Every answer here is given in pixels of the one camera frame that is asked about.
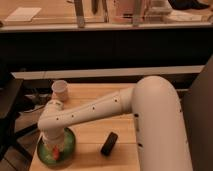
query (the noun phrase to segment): hole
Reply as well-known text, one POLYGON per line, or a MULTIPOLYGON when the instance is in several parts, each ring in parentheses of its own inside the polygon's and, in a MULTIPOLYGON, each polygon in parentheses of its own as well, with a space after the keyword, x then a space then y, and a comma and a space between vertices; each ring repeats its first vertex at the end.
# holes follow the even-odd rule
POLYGON ((138 117, 139 117, 139 115, 138 115, 137 113, 135 113, 135 114, 134 114, 134 116, 135 116, 136 118, 138 118, 138 117))
POLYGON ((141 148, 143 148, 143 145, 141 143, 138 143, 138 146, 141 147, 141 148))

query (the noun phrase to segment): black object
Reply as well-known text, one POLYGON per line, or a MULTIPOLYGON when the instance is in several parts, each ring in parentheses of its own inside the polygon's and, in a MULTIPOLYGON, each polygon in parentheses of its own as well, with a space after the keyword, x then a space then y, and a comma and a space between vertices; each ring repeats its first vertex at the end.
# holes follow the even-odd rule
POLYGON ((194 171, 213 170, 213 55, 182 99, 194 171))
POLYGON ((173 9, 186 10, 186 9, 205 9, 209 5, 202 4, 197 0, 168 0, 173 9))
POLYGON ((114 147, 116 141, 118 139, 118 135, 111 132, 104 143, 103 147, 101 148, 101 153, 105 156, 109 156, 112 148, 114 147))
POLYGON ((96 14, 98 11, 99 0, 92 0, 91 3, 92 3, 92 13, 96 14))
POLYGON ((32 155, 17 140, 36 129, 37 124, 15 132, 15 121, 20 116, 20 111, 33 109, 34 104, 24 96, 23 80, 13 78, 2 62, 0 69, 0 76, 3 76, 3 79, 0 78, 3 86, 0 90, 0 161, 11 146, 31 161, 32 155))

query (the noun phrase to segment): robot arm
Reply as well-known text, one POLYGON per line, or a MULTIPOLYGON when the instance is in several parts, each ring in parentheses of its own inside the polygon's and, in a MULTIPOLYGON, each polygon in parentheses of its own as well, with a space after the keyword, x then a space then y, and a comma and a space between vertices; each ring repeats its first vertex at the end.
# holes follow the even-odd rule
POLYGON ((178 95, 161 77, 146 77, 132 88, 69 110, 62 110, 59 101, 50 101, 38 127, 43 141, 54 146, 63 142, 64 127, 130 111, 137 114, 136 136, 143 171, 193 171, 178 95))
POLYGON ((70 125, 131 112, 132 88, 108 94, 82 106, 62 110, 59 101, 48 102, 41 115, 38 127, 41 131, 51 131, 70 125))

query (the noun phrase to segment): white cup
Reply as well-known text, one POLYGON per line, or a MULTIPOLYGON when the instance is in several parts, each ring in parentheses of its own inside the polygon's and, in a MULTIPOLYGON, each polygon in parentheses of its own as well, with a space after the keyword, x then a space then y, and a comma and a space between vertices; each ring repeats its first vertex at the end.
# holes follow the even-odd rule
POLYGON ((52 84, 52 91, 57 98, 64 102, 69 98, 67 82, 64 80, 57 80, 52 84))

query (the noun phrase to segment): green bowl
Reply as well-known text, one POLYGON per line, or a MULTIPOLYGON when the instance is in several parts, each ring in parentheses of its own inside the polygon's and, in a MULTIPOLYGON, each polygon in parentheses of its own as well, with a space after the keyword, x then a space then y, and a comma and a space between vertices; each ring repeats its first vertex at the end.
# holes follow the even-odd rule
POLYGON ((40 138, 37 145, 37 154, 42 163, 44 163, 47 166, 57 166, 66 159, 68 159, 74 153, 75 149, 74 133, 69 128, 65 128, 64 135, 65 135, 64 150, 60 152, 58 160, 55 160, 52 157, 52 152, 45 147, 42 138, 40 138))

